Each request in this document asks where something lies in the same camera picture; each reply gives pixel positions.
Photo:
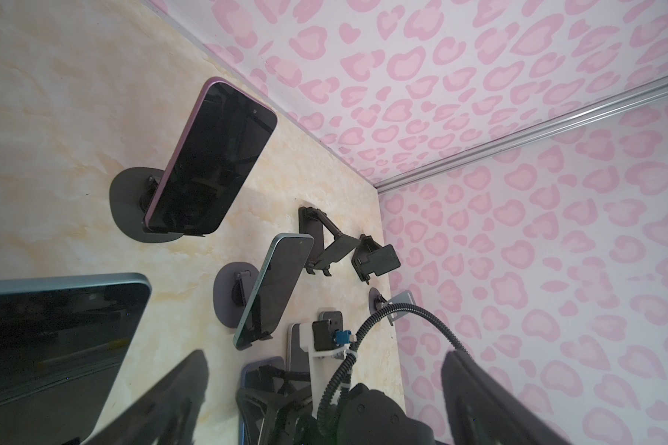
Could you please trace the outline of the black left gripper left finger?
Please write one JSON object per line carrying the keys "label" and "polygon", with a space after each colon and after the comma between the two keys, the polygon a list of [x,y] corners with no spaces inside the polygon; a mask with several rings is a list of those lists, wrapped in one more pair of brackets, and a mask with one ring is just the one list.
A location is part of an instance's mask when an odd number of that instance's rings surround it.
{"label": "black left gripper left finger", "polygon": [[194,350],[89,444],[192,444],[209,368]]}

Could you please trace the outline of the silver-edged black phone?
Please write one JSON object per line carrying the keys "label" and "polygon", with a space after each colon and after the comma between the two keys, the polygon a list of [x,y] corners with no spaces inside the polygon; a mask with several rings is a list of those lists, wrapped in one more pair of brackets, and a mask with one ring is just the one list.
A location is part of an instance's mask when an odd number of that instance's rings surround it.
{"label": "silver-edged black phone", "polygon": [[314,238],[306,234],[281,233],[273,238],[233,337],[237,350],[246,350],[256,341],[271,339],[314,242]]}

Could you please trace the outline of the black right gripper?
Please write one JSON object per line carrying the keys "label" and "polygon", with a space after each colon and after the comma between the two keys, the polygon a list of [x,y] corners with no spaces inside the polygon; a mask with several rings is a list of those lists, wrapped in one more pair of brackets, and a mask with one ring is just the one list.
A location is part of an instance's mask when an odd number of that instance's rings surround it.
{"label": "black right gripper", "polygon": [[241,444],[434,444],[432,429],[406,415],[385,393],[358,384],[323,435],[311,417],[310,386],[284,395],[241,388],[236,394]]}

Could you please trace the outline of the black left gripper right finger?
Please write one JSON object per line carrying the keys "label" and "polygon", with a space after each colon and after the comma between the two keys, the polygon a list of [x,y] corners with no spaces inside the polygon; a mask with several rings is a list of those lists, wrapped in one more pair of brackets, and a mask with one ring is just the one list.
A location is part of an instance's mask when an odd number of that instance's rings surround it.
{"label": "black left gripper right finger", "polygon": [[566,444],[465,352],[442,366],[443,398],[456,444]]}

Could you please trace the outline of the grey round stand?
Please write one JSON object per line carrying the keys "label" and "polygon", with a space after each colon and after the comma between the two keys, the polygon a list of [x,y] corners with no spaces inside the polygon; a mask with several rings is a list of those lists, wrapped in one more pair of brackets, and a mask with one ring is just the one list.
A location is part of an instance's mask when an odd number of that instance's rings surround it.
{"label": "grey round stand", "polygon": [[416,305],[413,293],[410,290],[405,290],[404,292],[401,292],[400,294],[394,297],[386,299],[384,298],[382,293],[380,293],[380,291],[376,289],[376,287],[371,287],[371,289],[369,289],[369,296],[367,297],[367,306],[369,306],[370,314],[376,313],[377,311],[383,309],[384,307],[390,304],[397,304],[397,303],[407,303]]}

